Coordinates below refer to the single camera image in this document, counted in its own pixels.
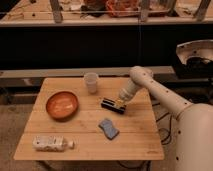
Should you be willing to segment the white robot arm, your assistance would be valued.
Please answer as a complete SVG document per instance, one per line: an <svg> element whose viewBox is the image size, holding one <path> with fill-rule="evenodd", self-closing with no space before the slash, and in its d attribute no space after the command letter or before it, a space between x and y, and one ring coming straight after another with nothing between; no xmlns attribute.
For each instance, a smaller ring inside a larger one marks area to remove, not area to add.
<svg viewBox="0 0 213 171"><path fill-rule="evenodd" d="M116 104L146 88L178 121L175 171L213 171L213 106L192 103L153 79L150 69L134 66Z"/></svg>

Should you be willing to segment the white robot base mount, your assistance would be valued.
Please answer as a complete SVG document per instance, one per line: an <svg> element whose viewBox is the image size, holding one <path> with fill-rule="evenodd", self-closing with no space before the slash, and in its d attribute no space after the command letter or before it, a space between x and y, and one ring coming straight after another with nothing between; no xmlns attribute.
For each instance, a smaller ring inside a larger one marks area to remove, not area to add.
<svg viewBox="0 0 213 171"><path fill-rule="evenodd" d="M213 39L194 40L178 44L176 55L183 65L193 57L199 57L207 63L213 62Z"/></svg>

